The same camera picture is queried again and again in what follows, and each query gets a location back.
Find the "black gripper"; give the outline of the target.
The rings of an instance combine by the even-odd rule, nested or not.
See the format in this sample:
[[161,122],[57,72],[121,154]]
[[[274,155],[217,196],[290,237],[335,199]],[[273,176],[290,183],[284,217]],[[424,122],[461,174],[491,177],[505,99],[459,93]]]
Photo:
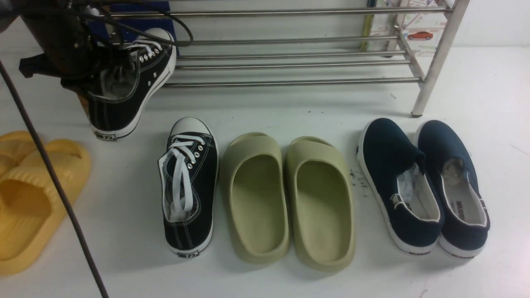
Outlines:
[[75,93],[101,93],[100,74],[120,65],[120,50],[98,45],[83,17],[68,9],[68,0],[21,0],[21,19],[43,53],[23,58],[19,71],[26,78],[53,76]]

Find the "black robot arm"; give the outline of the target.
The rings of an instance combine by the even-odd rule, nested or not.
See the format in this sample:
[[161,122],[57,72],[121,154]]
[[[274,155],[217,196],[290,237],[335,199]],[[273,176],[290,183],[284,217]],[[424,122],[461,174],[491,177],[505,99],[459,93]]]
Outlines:
[[1,30],[17,18],[31,32],[42,54],[23,58],[19,71],[61,79],[61,85],[77,93],[100,92],[100,74],[112,66],[112,44],[93,34],[88,19],[101,12],[89,0],[2,0]]

